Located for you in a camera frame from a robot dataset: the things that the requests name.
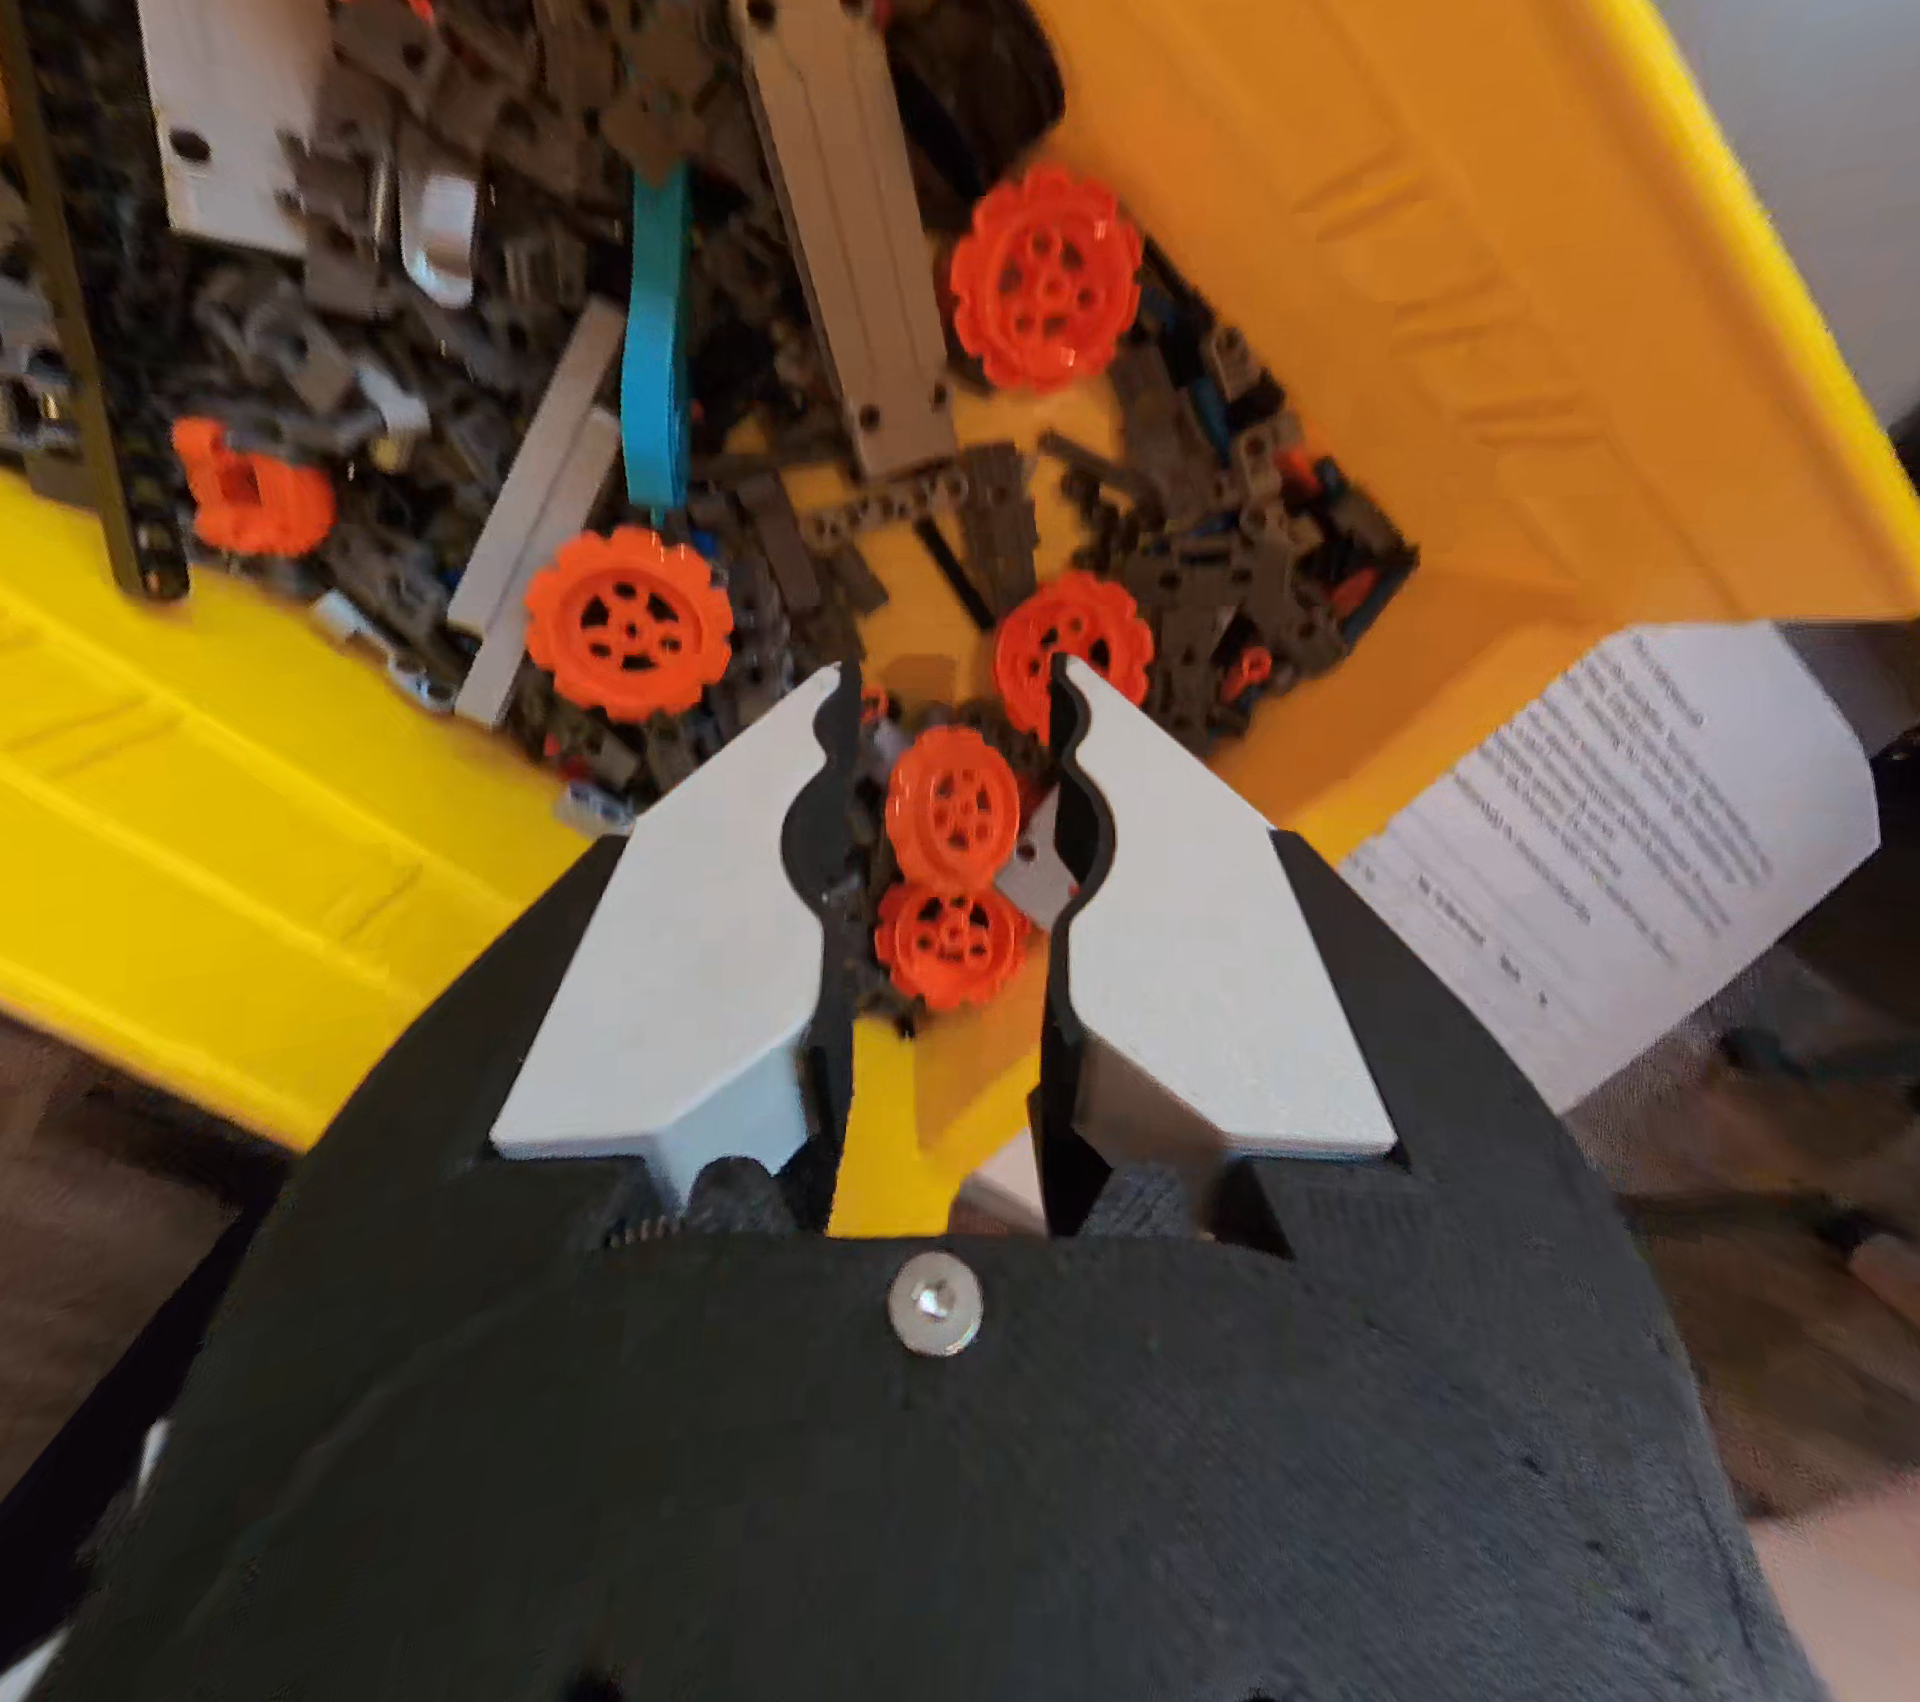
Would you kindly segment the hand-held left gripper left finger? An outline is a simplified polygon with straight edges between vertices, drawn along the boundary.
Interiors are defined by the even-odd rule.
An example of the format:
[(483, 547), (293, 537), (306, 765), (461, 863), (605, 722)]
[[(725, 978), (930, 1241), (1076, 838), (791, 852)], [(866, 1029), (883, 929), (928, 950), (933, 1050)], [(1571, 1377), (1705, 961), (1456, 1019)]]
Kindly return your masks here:
[(671, 1211), (736, 1156), (829, 1208), (856, 756), (859, 669), (816, 669), (636, 816), (494, 1116), (501, 1156), (630, 1156)]

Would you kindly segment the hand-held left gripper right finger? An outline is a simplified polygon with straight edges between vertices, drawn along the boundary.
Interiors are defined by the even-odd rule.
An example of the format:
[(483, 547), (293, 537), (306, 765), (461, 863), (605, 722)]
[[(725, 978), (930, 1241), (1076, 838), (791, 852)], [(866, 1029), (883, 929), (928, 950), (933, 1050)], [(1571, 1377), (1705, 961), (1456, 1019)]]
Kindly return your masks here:
[(1047, 1230), (1123, 1170), (1209, 1208), (1237, 1162), (1375, 1166), (1396, 1122), (1276, 826), (1088, 657), (1052, 661), (1054, 849), (1029, 1140)]

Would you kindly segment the pile of brick parts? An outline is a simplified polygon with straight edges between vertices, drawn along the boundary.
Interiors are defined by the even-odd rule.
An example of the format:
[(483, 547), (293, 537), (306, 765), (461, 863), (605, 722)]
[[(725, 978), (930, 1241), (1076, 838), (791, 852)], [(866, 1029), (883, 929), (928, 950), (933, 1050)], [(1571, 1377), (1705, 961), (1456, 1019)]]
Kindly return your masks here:
[(4, 0), (4, 1017), (116, 1066), (293, 1075), (397, 1029), (575, 852), (622, 832), (887, 590), (867, 520), (966, 516), (996, 605), (1029, 584), (1010, 441), (791, 511), (838, 456), (791, 263), (727, 157), (694, 173), (694, 516), (727, 675), (615, 722), (447, 621), (588, 295), (630, 284), (615, 155), (480, 45), (359, 0)]

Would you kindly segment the yellow plastic bin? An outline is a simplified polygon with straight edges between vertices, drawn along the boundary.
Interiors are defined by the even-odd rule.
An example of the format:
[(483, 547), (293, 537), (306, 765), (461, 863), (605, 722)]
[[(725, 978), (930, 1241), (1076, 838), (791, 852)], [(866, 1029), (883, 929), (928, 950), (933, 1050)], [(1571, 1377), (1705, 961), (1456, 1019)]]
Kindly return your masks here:
[[(1915, 618), (1915, 495), (1652, 0), (1033, 0), (1060, 157), (1420, 547), (1217, 768), (1436, 948), (1453, 780), (1628, 629)], [(260, 590), (4, 478), (4, 1013), (279, 1143), (586, 842)]]

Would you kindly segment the printed paper sheet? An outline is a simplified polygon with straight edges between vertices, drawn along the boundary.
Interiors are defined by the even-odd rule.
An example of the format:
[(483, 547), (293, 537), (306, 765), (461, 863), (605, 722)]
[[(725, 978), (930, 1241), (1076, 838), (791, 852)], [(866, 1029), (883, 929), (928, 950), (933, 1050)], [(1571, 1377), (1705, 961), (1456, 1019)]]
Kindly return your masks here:
[(1567, 1113), (1877, 842), (1857, 731), (1784, 635), (1654, 625), (1571, 661), (1339, 876)]

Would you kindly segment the teal curved beam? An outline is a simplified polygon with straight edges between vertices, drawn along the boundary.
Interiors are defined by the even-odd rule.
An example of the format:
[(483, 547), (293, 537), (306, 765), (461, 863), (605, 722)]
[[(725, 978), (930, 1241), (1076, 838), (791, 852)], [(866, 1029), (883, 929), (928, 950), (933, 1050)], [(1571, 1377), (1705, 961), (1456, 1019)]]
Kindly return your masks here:
[(621, 348), (621, 460), (626, 501), (644, 513), (686, 505), (689, 490), (689, 169), (622, 151), (630, 184), (630, 294)]

